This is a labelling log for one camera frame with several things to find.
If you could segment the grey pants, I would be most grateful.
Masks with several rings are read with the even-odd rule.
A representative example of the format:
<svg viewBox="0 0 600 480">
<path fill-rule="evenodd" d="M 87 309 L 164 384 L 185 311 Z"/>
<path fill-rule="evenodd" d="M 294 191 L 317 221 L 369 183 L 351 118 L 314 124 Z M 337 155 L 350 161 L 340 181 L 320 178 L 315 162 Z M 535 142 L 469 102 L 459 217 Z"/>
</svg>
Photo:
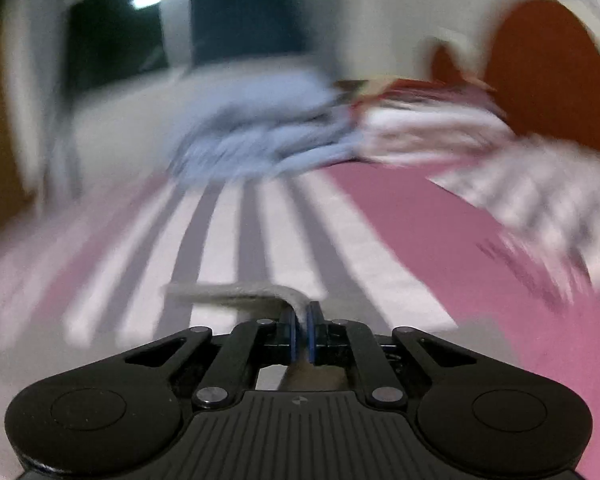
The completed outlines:
<svg viewBox="0 0 600 480">
<path fill-rule="evenodd" d="M 312 299 L 300 290 L 265 282 L 239 282 L 232 284 L 171 282 L 162 288 L 166 298 L 178 298 L 233 307 L 240 312 L 258 312 L 263 307 L 279 311 L 291 308 L 298 320 L 302 335 L 308 333 L 308 314 Z M 347 376 L 341 367 L 315 366 L 309 362 L 308 352 L 302 351 L 298 361 L 282 368 L 265 367 L 257 380 L 257 388 L 283 392 L 339 391 L 347 388 Z"/>
</svg>

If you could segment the striped pink purple bedsheet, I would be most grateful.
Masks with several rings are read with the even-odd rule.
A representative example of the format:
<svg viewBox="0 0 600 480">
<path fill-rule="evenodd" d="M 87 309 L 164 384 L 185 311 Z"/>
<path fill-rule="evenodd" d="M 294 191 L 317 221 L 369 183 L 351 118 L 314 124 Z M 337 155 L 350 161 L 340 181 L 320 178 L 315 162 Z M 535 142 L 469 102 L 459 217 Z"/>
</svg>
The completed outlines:
<svg viewBox="0 0 600 480">
<path fill-rule="evenodd" d="M 19 464 L 3 417 L 31 382 L 237 313 L 164 296 L 171 282 L 286 285 L 331 318 L 409 325 L 582 396 L 600 479 L 600 292 L 572 264 L 434 184 L 437 167 L 343 164 L 184 190 L 143 177 L 0 237 L 0 479 Z"/>
</svg>

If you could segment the folded white quilt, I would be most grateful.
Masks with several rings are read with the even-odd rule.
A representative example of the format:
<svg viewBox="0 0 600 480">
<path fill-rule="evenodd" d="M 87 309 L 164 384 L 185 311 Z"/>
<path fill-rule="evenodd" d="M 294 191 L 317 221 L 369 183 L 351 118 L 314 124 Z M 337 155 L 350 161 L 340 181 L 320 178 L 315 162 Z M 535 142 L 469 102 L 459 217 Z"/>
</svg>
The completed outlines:
<svg viewBox="0 0 600 480">
<path fill-rule="evenodd" d="M 513 130 L 490 110 L 436 102 L 370 107 L 358 130 L 358 157 L 389 165 L 481 154 L 514 140 Z"/>
</svg>

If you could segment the folded light blue duvet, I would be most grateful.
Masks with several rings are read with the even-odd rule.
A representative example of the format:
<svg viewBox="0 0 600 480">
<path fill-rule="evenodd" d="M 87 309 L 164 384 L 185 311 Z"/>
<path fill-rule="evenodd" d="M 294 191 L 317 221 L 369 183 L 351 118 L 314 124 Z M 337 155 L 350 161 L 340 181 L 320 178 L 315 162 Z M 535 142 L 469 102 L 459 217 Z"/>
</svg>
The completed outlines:
<svg viewBox="0 0 600 480">
<path fill-rule="evenodd" d="M 166 138 L 166 168 L 183 183 L 275 177 L 346 162 L 361 141 L 342 92 L 289 67 L 195 96 Z"/>
</svg>

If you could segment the stack of red clothes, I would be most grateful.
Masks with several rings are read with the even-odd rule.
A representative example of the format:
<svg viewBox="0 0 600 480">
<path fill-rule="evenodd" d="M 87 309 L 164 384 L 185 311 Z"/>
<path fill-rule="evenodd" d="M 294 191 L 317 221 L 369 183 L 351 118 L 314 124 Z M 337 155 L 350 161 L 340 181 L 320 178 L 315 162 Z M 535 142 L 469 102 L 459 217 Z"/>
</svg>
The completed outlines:
<svg viewBox="0 0 600 480">
<path fill-rule="evenodd" d="M 394 78 L 391 80 L 368 80 L 354 90 L 349 99 L 349 108 L 355 115 L 374 105 L 397 103 L 419 103 L 434 101 L 483 108 L 504 117 L 506 113 L 496 104 L 495 91 L 477 79 L 441 82 Z"/>
</svg>

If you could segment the striped pillow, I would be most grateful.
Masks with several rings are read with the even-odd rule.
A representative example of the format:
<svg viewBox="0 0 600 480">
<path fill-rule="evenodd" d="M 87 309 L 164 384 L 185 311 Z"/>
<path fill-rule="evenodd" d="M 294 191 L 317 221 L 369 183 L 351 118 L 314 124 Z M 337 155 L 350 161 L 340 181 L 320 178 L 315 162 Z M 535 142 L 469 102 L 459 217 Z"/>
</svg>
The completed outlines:
<svg viewBox="0 0 600 480">
<path fill-rule="evenodd" d="M 430 181 L 487 211 L 505 247 L 525 252 L 566 295 L 600 292 L 600 152 L 529 138 Z"/>
</svg>

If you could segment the red wooden headboard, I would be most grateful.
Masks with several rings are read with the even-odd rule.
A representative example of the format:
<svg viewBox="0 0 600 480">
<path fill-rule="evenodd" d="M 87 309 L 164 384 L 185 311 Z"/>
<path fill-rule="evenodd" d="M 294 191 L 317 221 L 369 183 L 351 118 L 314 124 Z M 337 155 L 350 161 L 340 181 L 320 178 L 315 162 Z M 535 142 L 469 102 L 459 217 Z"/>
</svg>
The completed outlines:
<svg viewBox="0 0 600 480">
<path fill-rule="evenodd" d="M 478 78 L 514 133 L 600 152 L 600 34 L 558 0 L 496 0 L 481 24 Z"/>
</svg>

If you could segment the right grey curtain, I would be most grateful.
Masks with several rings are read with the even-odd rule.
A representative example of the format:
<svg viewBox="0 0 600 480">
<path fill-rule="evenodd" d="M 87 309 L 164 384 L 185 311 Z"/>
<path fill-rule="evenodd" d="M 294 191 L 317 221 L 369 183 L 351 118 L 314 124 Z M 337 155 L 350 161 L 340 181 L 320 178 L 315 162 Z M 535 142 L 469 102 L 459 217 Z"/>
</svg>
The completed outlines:
<svg viewBox="0 0 600 480">
<path fill-rule="evenodd" d="M 321 69 L 334 79 L 349 76 L 347 50 L 350 0 L 302 0 L 311 49 Z"/>
</svg>

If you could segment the grey curtain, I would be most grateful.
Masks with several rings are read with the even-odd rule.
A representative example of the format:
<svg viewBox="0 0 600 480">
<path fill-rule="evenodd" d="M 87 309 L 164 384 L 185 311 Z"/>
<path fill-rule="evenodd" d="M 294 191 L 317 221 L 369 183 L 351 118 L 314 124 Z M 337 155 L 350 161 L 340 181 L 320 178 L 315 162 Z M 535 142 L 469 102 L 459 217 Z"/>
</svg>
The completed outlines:
<svg viewBox="0 0 600 480">
<path fill-rule="evenodd" d="M 311 49 L 321 69 L 334 79 L 349 76 L 347 50 L 350 0 L 302 0 Z"/>
<path fill-rule="evenodd" d="M 65 0 L 6 0 L 4 78 L 24 188 L 52 204 L 81 193 L 66 89 Z"/>
</svg>

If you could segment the left grey curtain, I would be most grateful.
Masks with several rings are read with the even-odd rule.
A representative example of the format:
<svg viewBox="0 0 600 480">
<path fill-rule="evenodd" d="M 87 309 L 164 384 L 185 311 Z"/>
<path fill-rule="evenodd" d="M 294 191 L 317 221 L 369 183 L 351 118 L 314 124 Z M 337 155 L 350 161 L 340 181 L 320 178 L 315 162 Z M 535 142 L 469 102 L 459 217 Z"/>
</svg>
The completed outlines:
<svg viewBox="0 0 600 480">
<path fill-rule="evenodd" d="M 52 204 L 81 193 L 66 89 L 65 0 L 6 0 L 4 78 L 24 188 Z"/>
</svg>

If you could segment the window with aluminium frame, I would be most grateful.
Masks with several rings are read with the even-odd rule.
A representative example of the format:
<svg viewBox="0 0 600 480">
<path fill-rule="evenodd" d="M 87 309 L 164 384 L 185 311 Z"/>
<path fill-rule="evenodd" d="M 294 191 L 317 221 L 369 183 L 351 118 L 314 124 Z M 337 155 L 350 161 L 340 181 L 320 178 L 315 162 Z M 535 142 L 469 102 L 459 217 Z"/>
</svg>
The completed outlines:
<svg viewBox="0 0 600 480">
<path fill-rule="evenodd" d="M 309 49 L 294 0 L 66 0 L 68 91 Z"/>
</svg>

